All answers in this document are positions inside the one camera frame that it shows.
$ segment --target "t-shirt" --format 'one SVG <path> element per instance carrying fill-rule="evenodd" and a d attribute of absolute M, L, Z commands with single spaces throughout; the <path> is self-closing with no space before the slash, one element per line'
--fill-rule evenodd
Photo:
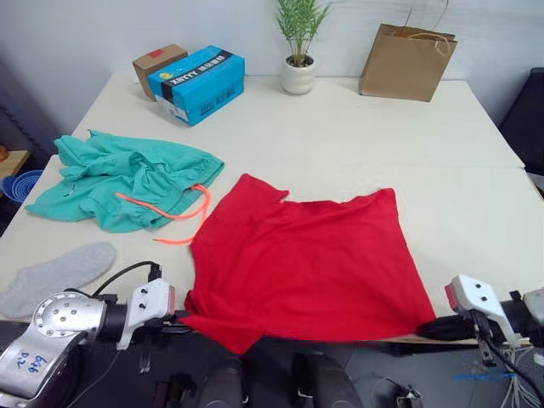
<path fill-rule="evenodd" d="M 377 340 L 435 318 L 392 189 L 342 203 L 288 194 L 241 176 L 191 244 L 181 321 L 243 354 L 265 335 Z"/>

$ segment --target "gray sock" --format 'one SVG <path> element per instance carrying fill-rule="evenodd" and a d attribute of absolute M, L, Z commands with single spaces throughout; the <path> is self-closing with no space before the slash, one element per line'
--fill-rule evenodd
<path fill-rule="evenodd" d="M 0 292 L 0 314 L 10 319 L 30 316 L 43 299 L 67 287 L 94 281 L 108 270 L 115 257 L 116 250 L 111 244 L 99 242 L 23 268 L 6 290 Z"/>

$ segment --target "brown paper bag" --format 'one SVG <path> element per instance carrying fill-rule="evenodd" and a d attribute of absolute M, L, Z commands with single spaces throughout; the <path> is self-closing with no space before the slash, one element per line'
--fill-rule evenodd
<path fill-rule="evenodd" d="M 381 24 L 360 77 L 360 94 L 428 102 L 456 49 L 454 38 Z"/>

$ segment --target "blue box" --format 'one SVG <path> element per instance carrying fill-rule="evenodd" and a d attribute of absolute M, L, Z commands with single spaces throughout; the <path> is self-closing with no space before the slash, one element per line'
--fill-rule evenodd
<path fill-rule="evenodd" d="M 244 92 L 242 57 L 209 46 L 148 76 L 157 103 L 196 125 Z"/>

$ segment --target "table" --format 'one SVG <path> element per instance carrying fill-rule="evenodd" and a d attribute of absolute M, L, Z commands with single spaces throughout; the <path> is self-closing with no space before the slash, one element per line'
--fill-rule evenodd
<path fill-rule="evenodd" d="M 11 150 L 6 160 L 0 161 L 0 198 L 3 196 L 1 190 L 2 179 L 17 174 L 26 163 L 30 152 L 28 150 Z"/>
<path fill-rule="evenodd" d="M 212 207 L 243 173 L 290 190 L 292 200 L 346 201 L 393 187 L 400 223 L 438 315 L 450 315 L 444 285 L 465 274 L 489 282 L 500 298 L 544 283 L 544 203 L 465 82 L 442 82 L 431 103 L 362 97 L 353 78 L 319 78 L 304 96 L 284 94 L 277 78 L 248 77 L 246 92 L 195 127 L 163 113 L 128 76 L 114 75 L 74 136 L 87 129 L 176 141 L 225 161 L 212 184 Z M 60 181 L 53 156 L 28 197 Z M 194 281 L 187 246 L 152 241 L 191 236 L 197 220 L 157 231 L 110 234 L 93 220 L 53 222 L 20 209 L 0 243 L 0 290 L 23 266 L 85 243 L 117 249 L 110 271 L 141 260 L 163 265 L 177 307 Z M 123 300 L 144 282 L 134 271 L 109 288 Z"/>

